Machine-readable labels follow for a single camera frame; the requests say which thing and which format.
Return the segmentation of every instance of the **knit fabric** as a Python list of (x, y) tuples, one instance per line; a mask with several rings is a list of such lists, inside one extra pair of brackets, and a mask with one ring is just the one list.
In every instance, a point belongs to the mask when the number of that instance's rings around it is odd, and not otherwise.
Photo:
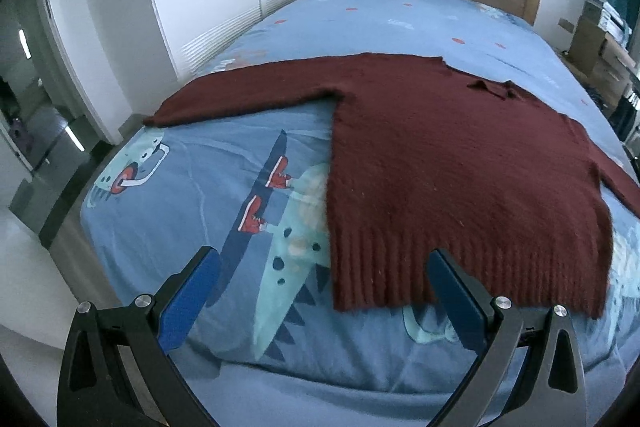
[(491, 295), (602, 314), (612, 255), (603, 181), (640, 216), (640, 190), (575, 120), (511, 82), (442, 58), (362, 54), (214, 73), (167, 99), (169, 126), (334, 96), (327, 225), (334, 307), (429, 301), (444, 247)]

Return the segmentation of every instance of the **wall outlet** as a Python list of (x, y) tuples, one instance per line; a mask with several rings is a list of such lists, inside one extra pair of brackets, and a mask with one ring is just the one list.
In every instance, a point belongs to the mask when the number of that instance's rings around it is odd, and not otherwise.
[(567, 19), (560, 19), (558, 21), (558, 26), (560, 26), (563, 30), (567, 30), (569, 33), (573, 33), (575, 30), (575, 24), (569, 22)]

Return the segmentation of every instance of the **screw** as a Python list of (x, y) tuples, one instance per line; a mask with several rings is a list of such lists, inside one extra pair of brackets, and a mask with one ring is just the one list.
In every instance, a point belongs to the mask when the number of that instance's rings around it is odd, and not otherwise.
[(511, 308), (511, 299), (508, 297), (503, 297), (503, 296), (496, 297), (495, 303), (498, 306), (498, 308), (503, 310), (508, 310), (509, 308)]
[(151, 304), (151, 295), (142, 294), (136, 297), (136, 306), (138, 308), (146, 308)]
[(91, 302), (84, 301), (78, 304), (78, 308), (76, 310), (78, 313), (86, 313), (91, 309)]
[(562, 304), (556, 304), (554, 306), (554, 313), (558, 317), (566, 317), (566, 308), (564, 306), (562, 306)]

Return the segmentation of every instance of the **bed cover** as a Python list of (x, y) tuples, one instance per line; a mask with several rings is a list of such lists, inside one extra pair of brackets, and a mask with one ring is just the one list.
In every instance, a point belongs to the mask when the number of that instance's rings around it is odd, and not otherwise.
[[(510, 79), (580, 121), (633, 176), (607, 121), (553, 50), (519, 18), (466, 0), (298, 0), (198, 76), (361, 52), (442, 56), (468, 73)], [(144, 128), (82, 206), (84, 229), (123, 303), (156, 291), (201, 245), (221, 252), (221, 281), (172, 359), (222, 427), (423, 426), (474, 359), (438, 307), (332, 310), (324, 222), (332, 109), (319, 101)], [(280, 172), (291, 176), (290, 186), (266, 187)], [(614, 224), (606, 313), (573, 317), (588, 425), (615, 399), (640, 353), (640, 223), (605, 187), (602, 195)], [(257, 233), (239, 232), (255, 197), (267, 203), (266, 223)], [(521, 351), (487, 418), (504, 404)]]

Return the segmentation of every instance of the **sweater sleeve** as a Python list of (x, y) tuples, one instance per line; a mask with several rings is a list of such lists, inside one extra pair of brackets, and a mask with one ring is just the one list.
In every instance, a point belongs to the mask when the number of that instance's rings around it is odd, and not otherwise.
[(590, 144), (591, 158), (596, 162), (602, 182), (616, 197), (640, 218), (640, 187), (617, 163), (596, 144)]
[(341, 96), (330, 77), (308, 74), (303, 66), (290, 60), (201, 76), (164, 100), (144, 124), (168, 127)]

